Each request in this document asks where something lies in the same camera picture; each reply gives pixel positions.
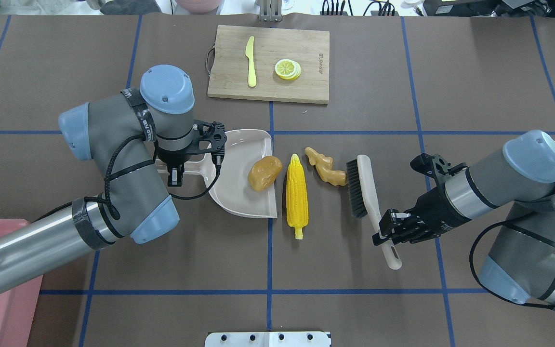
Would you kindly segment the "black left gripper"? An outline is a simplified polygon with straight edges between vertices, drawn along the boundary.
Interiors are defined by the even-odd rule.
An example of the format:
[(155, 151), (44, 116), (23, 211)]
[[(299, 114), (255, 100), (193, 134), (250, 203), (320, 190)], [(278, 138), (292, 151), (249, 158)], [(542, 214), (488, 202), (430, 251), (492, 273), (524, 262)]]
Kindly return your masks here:
[(182, 187), (185, 163), (192, 156), (209, 154), (211, 162), (221, 168), (225, 160), (225, 125), (218, 121), (208, 123), (195, 120), (189, 132), (191, 142), (183, 149), (167, 149), (167, 140), (159, 138), (155, 156), (167, 165), (168, 187)]

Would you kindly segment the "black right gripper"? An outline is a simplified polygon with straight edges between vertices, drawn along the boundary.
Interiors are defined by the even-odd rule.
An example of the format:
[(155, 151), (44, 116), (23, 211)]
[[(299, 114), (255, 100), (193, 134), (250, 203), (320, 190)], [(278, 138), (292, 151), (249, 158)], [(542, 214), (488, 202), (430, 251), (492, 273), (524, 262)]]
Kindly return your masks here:
[[(414, 220), (406, 225), (409, 233), (394, 233), (394, 229), (402, 225), (408, 213)], [(379, 232), (372, 235), (372, 242), (380, 246), (391, 241), (393, 244), (410, 241), (436, 239), (443, 233), (453, 230), (471, 221), (453, 207), (443, 190), (430, 190), (419, 196), (414, 207), (401, 213), (396, 209), (388, 209), (379, 221)]]

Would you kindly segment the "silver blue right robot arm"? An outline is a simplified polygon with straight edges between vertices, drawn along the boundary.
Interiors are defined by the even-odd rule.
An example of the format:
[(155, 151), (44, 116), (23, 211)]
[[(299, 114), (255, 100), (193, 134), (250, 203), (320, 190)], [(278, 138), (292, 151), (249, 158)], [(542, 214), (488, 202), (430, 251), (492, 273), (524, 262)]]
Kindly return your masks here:
[(472, 165), (421, 154), (410, 167), (436, 186), (403, 212), (388, 209), (374, 244), (417, 243), (511, 205), (473, 242), (477, 284), (507, 303), (555, 312), (555, 140), (531, 130)]

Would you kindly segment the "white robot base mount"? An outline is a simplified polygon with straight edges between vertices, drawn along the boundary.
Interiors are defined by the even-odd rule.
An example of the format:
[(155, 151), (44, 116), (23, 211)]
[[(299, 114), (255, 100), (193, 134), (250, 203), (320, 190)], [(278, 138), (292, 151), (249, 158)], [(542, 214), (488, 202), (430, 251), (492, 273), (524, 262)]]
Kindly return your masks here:
[(290, 332), (214, 332), (205, 338), (205, 347), (331, 347), (330, 333)]

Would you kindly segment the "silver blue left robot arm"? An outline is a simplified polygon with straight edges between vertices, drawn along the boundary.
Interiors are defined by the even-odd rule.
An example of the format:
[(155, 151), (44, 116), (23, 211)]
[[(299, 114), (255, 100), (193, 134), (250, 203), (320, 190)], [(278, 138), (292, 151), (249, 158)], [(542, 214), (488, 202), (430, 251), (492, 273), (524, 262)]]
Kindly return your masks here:
[(74, 156), (93, 160), (103, 193), (83, 196), (0, 237), (0, 294), (125, 237), (142, 244), (174, 229), (179, 214), (168, 187), (180, 187), (185, 163), (209, 155), (219, 178), (225, 127), (194, 118), (191, 77), (158, 65), (138, 88), (60, 114)]

